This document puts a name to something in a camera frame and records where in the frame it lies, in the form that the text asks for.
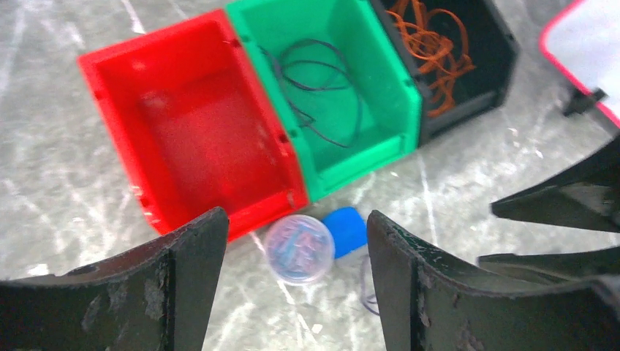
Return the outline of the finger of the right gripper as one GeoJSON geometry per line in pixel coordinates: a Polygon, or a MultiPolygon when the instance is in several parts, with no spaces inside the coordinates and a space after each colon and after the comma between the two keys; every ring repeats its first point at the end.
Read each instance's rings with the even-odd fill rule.
{"type": "Polygon", "coordinates": [[[617,246],[589,252],[480,256],[478,265],[503,276],[539,284],[573,282],[589,276],[618,275],[617,246]]]}
{"type": "Polygon", "coordinates": [[[491,204],[503,219],[619,232],[619,139],[548,180],[491,204]]]}

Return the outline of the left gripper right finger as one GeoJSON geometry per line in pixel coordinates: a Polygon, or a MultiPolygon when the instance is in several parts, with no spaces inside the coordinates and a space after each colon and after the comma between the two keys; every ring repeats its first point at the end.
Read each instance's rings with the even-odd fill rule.
{"type": "Polygon", "coordinates": [[[379,211],[368,250],[388,350],[617,350],[619,274],[539,284],[419,238],[379,211]]]}

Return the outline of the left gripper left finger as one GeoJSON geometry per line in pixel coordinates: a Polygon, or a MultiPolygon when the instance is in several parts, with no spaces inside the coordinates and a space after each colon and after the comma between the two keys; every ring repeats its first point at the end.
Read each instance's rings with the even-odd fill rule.
{"type": "Polygon", "coordinates": [[[214,208],[76,268],[1,283],[3,350],[200,350],[227,245],[214,208]]]}

